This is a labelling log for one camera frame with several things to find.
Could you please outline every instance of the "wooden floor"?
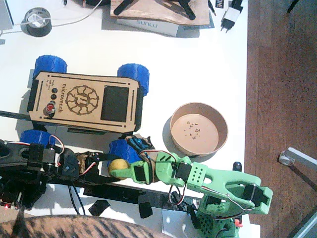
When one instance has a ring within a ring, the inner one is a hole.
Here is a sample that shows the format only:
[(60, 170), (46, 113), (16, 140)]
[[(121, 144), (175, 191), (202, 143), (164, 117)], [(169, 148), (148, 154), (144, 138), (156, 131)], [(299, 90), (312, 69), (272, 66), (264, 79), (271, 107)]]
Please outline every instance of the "wooden floor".
[(245, 172), (273, 190), (251, 215), (262, 238), (283, 238), (317, 211), (317, 172), (278, 163), (294, 147), (317, 158), (317, 0), (249, 0)]

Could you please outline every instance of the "wooden board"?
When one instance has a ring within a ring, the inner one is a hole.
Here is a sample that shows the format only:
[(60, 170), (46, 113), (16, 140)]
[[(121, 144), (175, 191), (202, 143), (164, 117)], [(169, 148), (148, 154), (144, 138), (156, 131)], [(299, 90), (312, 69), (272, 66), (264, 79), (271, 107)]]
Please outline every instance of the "wooden board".
[(134, 0), (119, 15), (113, 11), (123, 0), (111, 0), (110, 15), (112, 17), (124, 17), (134, 19), (151, 19), (167, 21), (178, 25), (209, 25), (208, 0), (191, 0), (189, 6), (196, 15), (195, 20), (190, 20), (185, 10), (178, 1), (170, 0)]
[[(120, 77), (46, 72), (41, 72), (35, 80), (38, 81), (37, 92), (34, 107), (29, 111), (32, 120), (120, 133), (134, 131), (139, 88), (137, 81)], [(126, 89), (126, 108), (120, 110), (126, 110), (126, 116), (121, 121), (102, 119), (104, 103), (107, 103), (104, 100), (104, 90), (108, 88)], [(55, 114), (50, 119), (45, 114), (45, 108), (52, 101), (55, 104)]]

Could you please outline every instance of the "black tape roll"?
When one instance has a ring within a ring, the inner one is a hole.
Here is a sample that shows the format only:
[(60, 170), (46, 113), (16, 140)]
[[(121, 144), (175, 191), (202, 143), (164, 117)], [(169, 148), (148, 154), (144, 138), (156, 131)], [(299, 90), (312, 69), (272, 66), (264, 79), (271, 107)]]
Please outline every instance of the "black tape roll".
[(32, 22), (29, 21), (29, 18), (35, 15), (37, 16), (35, 20), (38, 20), (37, 22), (34, 23), (29, 23), (26, 25), (26, 29), (28, 33), (31, 36), (35, 37), (43, 37), (46, 36), (48, 33), (50, 33), (52, 29), (52, 23), (51, 20), (48, 19), (51, 17), (49, 11), (42, 7), (36, 7), (31, 10), (29, 10), (24, 17), (25, 22)]

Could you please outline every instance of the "black tripod leg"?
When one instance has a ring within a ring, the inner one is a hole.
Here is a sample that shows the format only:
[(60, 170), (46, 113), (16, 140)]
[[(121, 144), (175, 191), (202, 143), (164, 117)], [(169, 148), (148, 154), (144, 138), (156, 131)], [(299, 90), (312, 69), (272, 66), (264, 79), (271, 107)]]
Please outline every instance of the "black tripod leg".
[(113, 11), (114, 15), (119, 15), (126, 9), (128, 5), (130, 5), (134, 0), (124, 0), (120, 5)]
[(189, 19), (194, 20), (196, 18), (196, 15), (194, 14), (192, 9), (188, 5), (188, 1), (187, 0), (178, 0), (178, 2), (182, 6), (182, 8), (184, 8), (184, 10), (187, 13)]
[(293, 8), (295, 7), (295, 5), (298, 3), (299, 0), (293, 0), (292, 4), (290, 5), (290, 7), (287, 10), (287, 13), (290, 13)]

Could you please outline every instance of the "yellow ball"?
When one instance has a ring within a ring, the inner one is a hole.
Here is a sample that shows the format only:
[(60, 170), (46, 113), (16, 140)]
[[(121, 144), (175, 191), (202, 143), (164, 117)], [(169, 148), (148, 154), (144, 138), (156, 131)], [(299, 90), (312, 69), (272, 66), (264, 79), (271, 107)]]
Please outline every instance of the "yellow ball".
[(126, 160), (124, 159), (115, 159), (112, 160), (111, 163), (108, 166), (108, 173), (110, 175), (110, 172), (112, 170), (121, 170), (121, 169), (127, 169), (129, 167), (129, 164)]

